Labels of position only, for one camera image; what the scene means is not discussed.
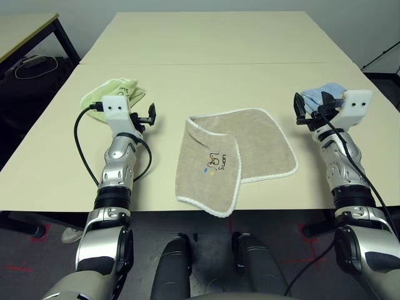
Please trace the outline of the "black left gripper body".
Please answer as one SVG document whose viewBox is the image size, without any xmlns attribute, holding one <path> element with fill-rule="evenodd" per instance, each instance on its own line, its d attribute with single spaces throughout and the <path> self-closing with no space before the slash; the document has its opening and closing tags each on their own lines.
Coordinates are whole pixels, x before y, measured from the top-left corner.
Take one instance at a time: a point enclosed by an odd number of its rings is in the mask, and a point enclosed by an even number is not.
<svg viewBox="0 0 400 300">
<path fill-rule="evenodd" d="M 136 112 L 133 112 L 129 115 L 131 122 L 136 131 L 142 134 L 145 129 L 145 124 L 150 124 L 150 116 L 148 117 L 139 117 Z"/>
</svg>

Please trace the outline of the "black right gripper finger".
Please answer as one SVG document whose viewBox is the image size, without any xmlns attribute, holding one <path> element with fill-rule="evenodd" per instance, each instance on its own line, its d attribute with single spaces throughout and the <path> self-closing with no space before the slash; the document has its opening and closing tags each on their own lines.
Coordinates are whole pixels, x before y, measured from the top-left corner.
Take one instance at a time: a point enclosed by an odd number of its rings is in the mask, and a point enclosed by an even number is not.
<svg viewBox="0 0 400 300">
<path fill-rule="evenodd" d="M 303 97 L 299 93 L 295 93 L 293 100 L 294 112 L 296 113 L 296 124 L 303 125 L 306 123 L 306 110 Z"/>
<path fill-rule="evenodd" d="M 336 99 L 331 94 L 322 91 L 321 96 L 323 109 L 334 109 L 336 107 Z"/>
</svg>

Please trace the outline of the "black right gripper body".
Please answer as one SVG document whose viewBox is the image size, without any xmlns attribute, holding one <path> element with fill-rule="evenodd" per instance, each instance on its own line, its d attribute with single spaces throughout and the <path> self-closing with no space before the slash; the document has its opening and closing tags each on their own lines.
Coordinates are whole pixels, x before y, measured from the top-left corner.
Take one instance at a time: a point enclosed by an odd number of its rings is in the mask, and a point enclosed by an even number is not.
<svg viewBox="0 0 400 300">
<path fill-rule="evenodd" d="M 319 106 L 316 111 L 311 113 L 311 117 L 308 119 L 306 117 L 306 125 L 310 131 L 316 131 L 320 127 L 325 126 L 328 121 L 332 120 L 339 111 L 334 109 L 323 109 L 323 105 Z"/>
</svg>

